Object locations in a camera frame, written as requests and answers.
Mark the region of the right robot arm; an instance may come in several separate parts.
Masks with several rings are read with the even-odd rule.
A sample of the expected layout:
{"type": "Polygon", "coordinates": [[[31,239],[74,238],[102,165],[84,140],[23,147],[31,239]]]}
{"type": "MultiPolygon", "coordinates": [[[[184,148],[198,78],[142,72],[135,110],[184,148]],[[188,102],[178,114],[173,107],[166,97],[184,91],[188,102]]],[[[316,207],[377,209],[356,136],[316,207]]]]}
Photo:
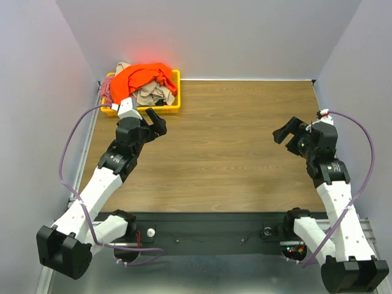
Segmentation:
{"type": "Polygon", "coordinates": [[[297,236],[311,252],[300,263],[317,262],[329,293],[373,292],[389,274],[386,261],[377,258],[369,245],[354,207],[347,167],[336,157],[337,130],[328,111],[307,124],[292,117],[273,132],[278,144],[292,135],[286,148],[306,160],[306,169],[326,210],[329,229],[322,230],[311,213],[292,209],[284,219],[289,236],[297,236]]]}

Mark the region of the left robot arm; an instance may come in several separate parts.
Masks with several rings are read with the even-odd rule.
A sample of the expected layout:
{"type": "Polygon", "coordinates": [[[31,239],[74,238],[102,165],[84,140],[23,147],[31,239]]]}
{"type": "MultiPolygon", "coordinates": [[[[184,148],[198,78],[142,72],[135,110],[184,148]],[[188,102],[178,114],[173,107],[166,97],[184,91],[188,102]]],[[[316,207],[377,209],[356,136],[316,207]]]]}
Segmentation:
{"type": "Polygon", "coordinates": [[[117,210],[98,226],[93,226],[92,222],[137,166],[144,144],[167,133],[165,120],[152,108],[147,108],[146,114],[152,124],[133,108],[121,113],[116,137],[81,193],[67,183],[63,184],[76,199],[52,226],[42,226],[37,232],[41,265],[77,280],[103,247],[136,254],[145,252],[133,214],[117,210]]]}

